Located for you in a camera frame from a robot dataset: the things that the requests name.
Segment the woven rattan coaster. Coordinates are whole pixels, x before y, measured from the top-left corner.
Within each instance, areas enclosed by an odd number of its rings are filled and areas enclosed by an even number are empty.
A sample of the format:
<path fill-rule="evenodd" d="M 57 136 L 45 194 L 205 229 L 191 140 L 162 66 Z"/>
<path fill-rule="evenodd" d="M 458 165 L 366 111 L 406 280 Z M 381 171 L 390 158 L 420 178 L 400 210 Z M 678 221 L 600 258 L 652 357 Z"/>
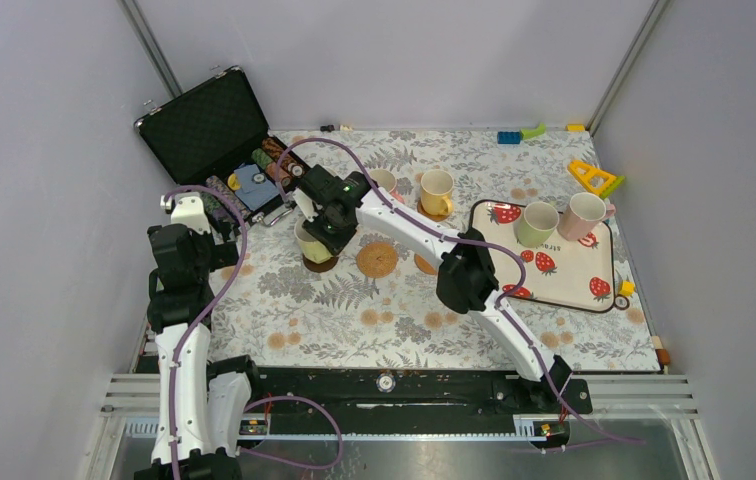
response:
<path fill-rule="evenodd" d="M 356 256 L 356 265 L 367 278 L 380 279 L 390 275 L 398 264 L 395 248 L 386 242 L 364 246 Z"/>

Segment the light wooden coaster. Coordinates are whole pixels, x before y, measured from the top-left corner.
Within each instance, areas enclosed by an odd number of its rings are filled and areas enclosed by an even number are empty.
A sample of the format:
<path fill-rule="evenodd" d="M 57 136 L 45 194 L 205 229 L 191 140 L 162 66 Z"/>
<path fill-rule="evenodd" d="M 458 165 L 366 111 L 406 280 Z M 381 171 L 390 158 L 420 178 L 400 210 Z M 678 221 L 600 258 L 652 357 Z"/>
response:
<path fill-rule="evenodd" d="M 443 222 L 443 221 L 447 220 L 451 216 L 451 213 L 449 213 L 449 214 L 441 214 L 441 215 L 433 215 L 433 214 L 429 213 L 428 211 L 426 211 L 424 209 L 421 201 L 419 201 L 419 200 L 417 201 L 416 205 L 417 205 L 417 212 L 420 215 L 423 215 L 424 217 L 426 217 L 429 220 L 434 221 L 434 222 Z"/>
<path fill-rule="evenodd" d="M 435 276 L 437 274 L 437 270 L 424 257 L 418 254 L 414 255 L 414 263 L 426 275 Z"/>

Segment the dark wooden coaster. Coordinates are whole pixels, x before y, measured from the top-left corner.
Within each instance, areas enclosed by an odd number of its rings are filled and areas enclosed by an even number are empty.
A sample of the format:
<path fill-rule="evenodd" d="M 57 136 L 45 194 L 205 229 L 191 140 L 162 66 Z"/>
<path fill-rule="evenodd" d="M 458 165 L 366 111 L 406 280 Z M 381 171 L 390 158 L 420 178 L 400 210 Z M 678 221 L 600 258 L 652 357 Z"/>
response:
<path fill-rule="evenodd" d="M 306 256 L 302 256 L 302 262 L 305 268 L 314 273 L 324 273 L 330 271 L 337 265 L 338 260 L 338 257 L 332 256 L 324 262 L 317 263 L 310 260 Z"/>

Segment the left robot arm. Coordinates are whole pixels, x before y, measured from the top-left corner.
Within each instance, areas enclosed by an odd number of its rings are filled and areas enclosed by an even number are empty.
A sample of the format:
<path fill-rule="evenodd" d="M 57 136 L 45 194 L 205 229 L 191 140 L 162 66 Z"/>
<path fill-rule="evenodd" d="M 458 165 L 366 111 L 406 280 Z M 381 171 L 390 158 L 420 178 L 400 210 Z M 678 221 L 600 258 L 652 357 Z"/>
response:
<path fill-rule="evenodd" d="M 248 355 L 210 362 L 210 320 L 217 300 L 210 274 L 235 266 L 235 243 L 217 243 L 203 198 L 161 201 L 170 222 L 147 231 L 156 267 L 149 275 L 147 318 L 155 334 L 159 409 L 148 467 L 136 479 L 240 479 L 238 436 L 244 411 L 263 401 L 264 385 Z"/>

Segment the light green ceramic mug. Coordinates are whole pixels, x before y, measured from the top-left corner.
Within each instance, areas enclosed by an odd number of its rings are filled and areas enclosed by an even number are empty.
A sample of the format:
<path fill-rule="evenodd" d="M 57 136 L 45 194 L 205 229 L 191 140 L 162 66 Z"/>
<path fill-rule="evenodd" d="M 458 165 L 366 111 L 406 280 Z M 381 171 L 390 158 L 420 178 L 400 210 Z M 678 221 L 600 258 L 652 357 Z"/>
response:
<path fill-rule="evenodd" d="M 516 240 L 525 247 L 537 248 L 549 239 L 559 220 L 560 215 L 553 205 L 532 202 L 524 208 L 514 228 Z"/>

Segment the yellow handled mug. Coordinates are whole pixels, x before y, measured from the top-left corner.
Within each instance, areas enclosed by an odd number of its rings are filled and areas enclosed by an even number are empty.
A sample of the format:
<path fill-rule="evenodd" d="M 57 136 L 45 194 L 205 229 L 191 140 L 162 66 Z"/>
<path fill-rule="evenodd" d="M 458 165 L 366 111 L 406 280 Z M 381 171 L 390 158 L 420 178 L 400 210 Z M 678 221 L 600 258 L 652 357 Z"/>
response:
<path fill-rule="evenodd" d="M 447 171 L 430 170 L 420 178 L 420 204 L 429 215 L 445 217 L 453 210 L 454 178 Z"/>

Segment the pink handled mug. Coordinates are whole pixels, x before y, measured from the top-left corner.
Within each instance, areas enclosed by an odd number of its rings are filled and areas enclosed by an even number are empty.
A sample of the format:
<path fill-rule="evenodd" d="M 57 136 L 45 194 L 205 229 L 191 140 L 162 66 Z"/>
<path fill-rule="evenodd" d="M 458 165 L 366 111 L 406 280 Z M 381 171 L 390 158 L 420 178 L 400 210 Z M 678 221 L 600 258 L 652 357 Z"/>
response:
<path fill-rule="evenodd" d="M 404 203 L 404 198 L 397 191 L 397 179 L 392 172 L 386 169 L 372 169 L 369 171 L 369 175 L 392 198 L 400 203 Z"/>

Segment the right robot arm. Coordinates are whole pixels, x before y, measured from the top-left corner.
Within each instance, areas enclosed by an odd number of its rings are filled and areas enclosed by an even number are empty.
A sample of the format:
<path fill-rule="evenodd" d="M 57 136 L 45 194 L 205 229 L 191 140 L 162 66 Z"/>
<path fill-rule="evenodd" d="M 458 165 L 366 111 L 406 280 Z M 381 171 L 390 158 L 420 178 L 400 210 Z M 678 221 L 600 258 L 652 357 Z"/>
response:
<path fill-rule="evenodd" d="M 537 410 L 551 412 L 567 398 L 569 365 L 527 327 L 495 276 L 493 245 L 479 231 L 442 226 L 390 197 L 367 175 L 340 178 L 317 166 L 294 192 L 308 203 L 305 230 L 332 254 L 339 254 L 360 227 L 393 238 L 437 271 L 436 296 L 449 310 L 466 314 L 484 328 L 528 382 Z"/>

